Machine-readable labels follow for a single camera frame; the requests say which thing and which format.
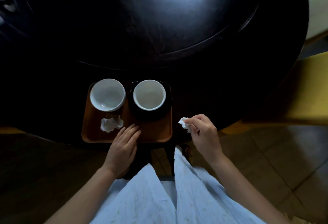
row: floor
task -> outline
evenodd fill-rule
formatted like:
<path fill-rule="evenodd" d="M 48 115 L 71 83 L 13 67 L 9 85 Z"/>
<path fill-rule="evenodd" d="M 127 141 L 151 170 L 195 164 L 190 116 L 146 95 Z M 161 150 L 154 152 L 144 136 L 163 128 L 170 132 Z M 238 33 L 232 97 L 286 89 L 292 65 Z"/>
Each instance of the floor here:
<path fill-rule="evenodd" d="M 0 224 L 43 223 L 106 156 L 29 134 L 0 135 L 0 140 Z M 280 211 L 328 223 L 328 127 L 261 128 L 220 140 L 224 153 Z M 215 176 L 188 144 L 193 165 Z M 153 150 L 152 161 L 159 176 L 171 174 L 164 149 Z"/>
<path fill-rule="evenodd" d="M 220 137 L 226 156 L 281 212 L 328 223 L 328 127 L 287 126 L 254 129 Z M 193 151 L 194 166 L 214 171 Z M 164 149 L 152 151 L 159 176 L 171 175 Z"/>

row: black saucer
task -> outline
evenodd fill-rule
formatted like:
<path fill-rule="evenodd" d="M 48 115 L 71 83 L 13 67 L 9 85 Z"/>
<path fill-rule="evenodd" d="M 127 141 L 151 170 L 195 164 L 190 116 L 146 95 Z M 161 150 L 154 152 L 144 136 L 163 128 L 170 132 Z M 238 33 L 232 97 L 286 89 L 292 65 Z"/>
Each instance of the black saucer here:
<path fill-rule="evenodd" d="M 131 89 L 129 96 L 128 96 L 128 101 L 129 101 L 129 108 L 131 113 L 139 120 L 143 121 L 152 121 L 152 120 L 157 120 L 162 117 L 164 117 L 171 109 L 172 106 L 172 93 L 171 93 L 171 88 L 170 85 L 167 83 L 163 83 L 161 81 L 158 81 L 160 84 L 163 85 L 165 92 L 166 92 L 166 98 L 161 107 L 159 107 L 156 110 L 153 111 L 147 111 L 139 108 L 134 100 L 133 100 L 133 91 L 135 87 L 138 85 L 137 81 L 133 82 L 133 88 Z"/>

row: cup rim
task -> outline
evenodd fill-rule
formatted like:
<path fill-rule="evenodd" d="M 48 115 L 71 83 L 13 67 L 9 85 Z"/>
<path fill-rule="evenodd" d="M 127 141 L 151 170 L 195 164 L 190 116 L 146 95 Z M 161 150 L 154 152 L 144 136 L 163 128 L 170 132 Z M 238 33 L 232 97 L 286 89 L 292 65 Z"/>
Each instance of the cup rim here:
<path fill-rule="evenodd" d="M 92 93 L 92 91 L 93 91 L 94 87 L 97 85 L 97 83 L 100 83 L 100 82 L 102 82 L 102 81 L 108 81 L 108 80 L 109 80 L 109 81 L 116 81 L 116 82 L 118 82 L 118 83 L 122 86 L 122 89 L 123 89 L 123 99 L 121 100 L 120 104 L 118 104 L 116 107 L 111 108 L 111 109 L 109 109 L 109 110 L 104 110 L 103 108 L 101 109 L 101 108 L 98 108 L 97 106 L 95 106 L 95 103 L 96 103 L 96 102 L 94 101 L 94 99 L 93 99 L 93 97 L 92 97 L 92 95 L 94 95 L 94 93 Z M 112 78 L 106 78 L 106 79 L 102 79 L 102 80 L 96 82 L 96 83 L 92 86 L 92 89 L 91 89 L 91 91 L 90 91 L 90 101 L 91 101 L 92 106 L 94 106 L 96 109 L 98 109 L 98 110 L 100 110 L 100 111 L 103 111 L 103 112 L 114 112 L 114 111 L 118 110 L 121 106 L 123 106 L 123 104 L 124 104 L 124 102 L 125 102 L 125 99 L 126 99 L 126 92 L 125 92 L 125 88 L 124 88 L 124 86 L 122 85 L 122 83 L 120 83 L 119 81 L 117 81 L 117 80 L 115 80 L 115 79 L 112 79 Z"/>
<path fill-rule="evenodd" d="M 161 86 L 161 89 L 162 89 L 162 91 L 163 91 L 163 100 L 162 100 L 162 102 L 161 102 L 157 107 L 154 107 L 154 108 L 144 108 L 144 107 L 140 106 L 140 104 L 139 104 L 138 101 L 136 100 L 135 90 L 138 88 L 138 86 L 139 86 L 142 82 L 146 82 L 146 81 L 153 81 L 153 82 L 158 83 L 158 84 Z M 145 110 L 145 111 L 154 111 L 154 110 L 160 108 L 160 107 L 164 104 L 165 100 L 166 100 L 166 91 L 165 91 L 165 88 L 164 88 L 164 86 L 163 86 L 159 81 L 156 81 L 156 80 L 144 80 L 144 81 L 141 81 L 141 82 L 139 82 L 139 83 L 137 84 L 137 86 L 136 86 L 136 87 L 134 88 L 134 90 L 133 90 L 133 101 L 134 101 L 134 103 L 137 105 L 137 107 L 139 107 L 139 108 L 141 108 L 142 110 Z"/>

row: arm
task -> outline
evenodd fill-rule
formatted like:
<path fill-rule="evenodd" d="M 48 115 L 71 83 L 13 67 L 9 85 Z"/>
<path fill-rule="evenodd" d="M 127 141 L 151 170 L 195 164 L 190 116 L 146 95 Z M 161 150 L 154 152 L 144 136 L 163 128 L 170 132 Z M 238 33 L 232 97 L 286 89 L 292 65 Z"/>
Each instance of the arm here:
<path fill-rule="evenodd" d="M 88 224 L 97 213 L 113 181 L 134 160 L 141 131 L 134 125 L 122 128 L 114 139 L 104 165 L 45 224 Z"/>
<path fill-rule="evenodd" d="M 205 115 L 186 119 L 196 148 L 214 169 L 229 196 L 267 224 L 289 221 L 258 192 L 223 154 L 216 127 Z"/>

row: hand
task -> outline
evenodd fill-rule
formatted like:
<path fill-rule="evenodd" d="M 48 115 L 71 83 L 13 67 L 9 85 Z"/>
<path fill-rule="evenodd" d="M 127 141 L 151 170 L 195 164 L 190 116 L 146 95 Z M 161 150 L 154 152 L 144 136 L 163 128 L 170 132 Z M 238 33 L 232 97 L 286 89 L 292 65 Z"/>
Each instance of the hand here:
<path fill-rule="evenodd" d="M 199 114 L 184 122 L 190 124 L 193 143 L 210 165 L 223 156 L 216 127 L 209 118 Z"/>
<path fill-rule="evenodd" d="M 127 129 L 123 127 L 114 139 L 107 153 L 105 169 L 114 174 L 115 178 L 129 168 L 137 152 L 137 138 L 141 134 L 138 126 L 132 124 Z"/>

